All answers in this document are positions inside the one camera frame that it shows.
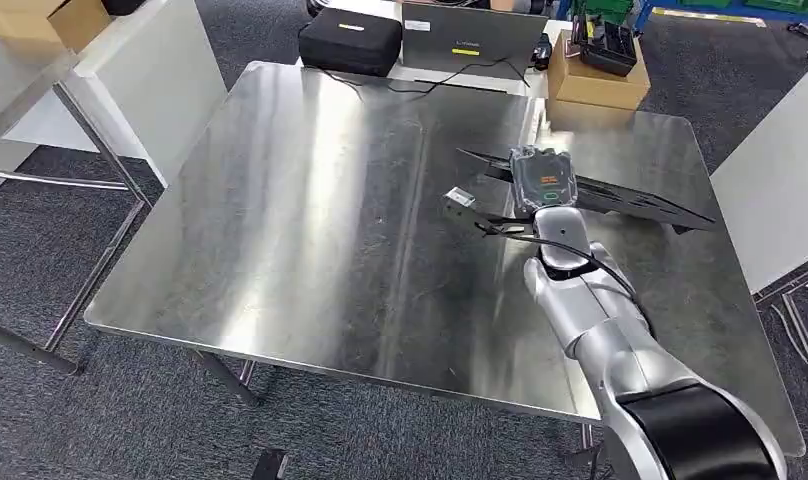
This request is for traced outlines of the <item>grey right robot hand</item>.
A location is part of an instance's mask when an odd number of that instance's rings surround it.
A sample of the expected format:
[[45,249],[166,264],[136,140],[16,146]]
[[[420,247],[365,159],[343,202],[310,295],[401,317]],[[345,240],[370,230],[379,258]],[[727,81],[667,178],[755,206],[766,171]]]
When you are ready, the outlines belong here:
[[520,211],[533,215],[542,208],[575,205],[578,189],[568,152],[532,145],[514,147],[509,165]]

